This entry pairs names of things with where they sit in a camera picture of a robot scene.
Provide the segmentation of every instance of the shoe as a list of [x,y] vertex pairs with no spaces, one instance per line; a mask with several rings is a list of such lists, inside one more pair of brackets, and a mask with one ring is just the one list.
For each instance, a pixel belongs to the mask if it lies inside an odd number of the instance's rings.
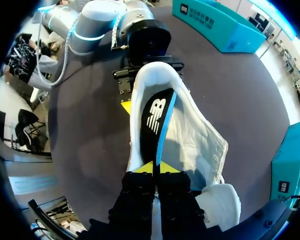
[[191,179],[201,191],[219,184],[228,143],[202,115],[179,74],[167,63],[143,66],[134,82],[127,171],[161,161]]
[[222,232],[239,224],[241,202],[234,187],[230,184],[213,184],[195,197],[204,210],[204,224],[207,228],[218,225]]

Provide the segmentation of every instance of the screw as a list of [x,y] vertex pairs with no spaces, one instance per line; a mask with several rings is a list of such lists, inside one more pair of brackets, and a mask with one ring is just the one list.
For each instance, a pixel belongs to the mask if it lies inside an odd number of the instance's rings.
[[199,210],[195,211],[195,213],[197,214],[197,216],[199,218],[204,218],[205,217],[205,211],[201,208]]
[[263,212],[262,212],[261,210],[256,211],[255,214],[254,214],[254,216],[255,216],[256,218],[260,219],[260,218],[263,216]]

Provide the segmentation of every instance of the new balance logo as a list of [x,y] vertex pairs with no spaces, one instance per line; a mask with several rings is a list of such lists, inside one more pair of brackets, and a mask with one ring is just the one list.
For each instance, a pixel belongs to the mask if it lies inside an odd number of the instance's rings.
[[161,118],[162,112],[164,110],[166,104],[165,99],[156,99],[153,101],[152,106],[150,108],[151,116],[148,116],[146,121],[146,125],[155,133],[158,133],[159,122],[158,119]]
[[187,15],[188,14],[188,5],[181,3],[180,12],[184,15]]

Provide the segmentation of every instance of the yellow marker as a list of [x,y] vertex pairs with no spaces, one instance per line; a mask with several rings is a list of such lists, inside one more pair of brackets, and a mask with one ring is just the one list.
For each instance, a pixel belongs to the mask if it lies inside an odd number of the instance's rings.
[[131,101],[124,101],[121,103],[122,107],[124,108],[124,110],[126,110],[126,112],[130,115],[131,112]]
[[[154,163],[152,161],[148,162],[146,165],[143,165],[142,167],[135,170],[135,173],[143,173],[146,172],[148,174],[152,174],[152,170],[154,168]],[[165,162],[161,161],[160,163],[160,173],[164,174],[166,172],[170,173],[179,173],[180,171],[174,169],[172,166],[166,164]]]

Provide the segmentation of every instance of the black insole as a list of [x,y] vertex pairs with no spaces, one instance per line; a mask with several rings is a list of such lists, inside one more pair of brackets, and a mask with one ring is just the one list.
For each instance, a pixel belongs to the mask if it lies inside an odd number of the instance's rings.
[[140,153],[145,164],[156,162],[158,142],[174,90],[168,88],[154,94],[141,116]]

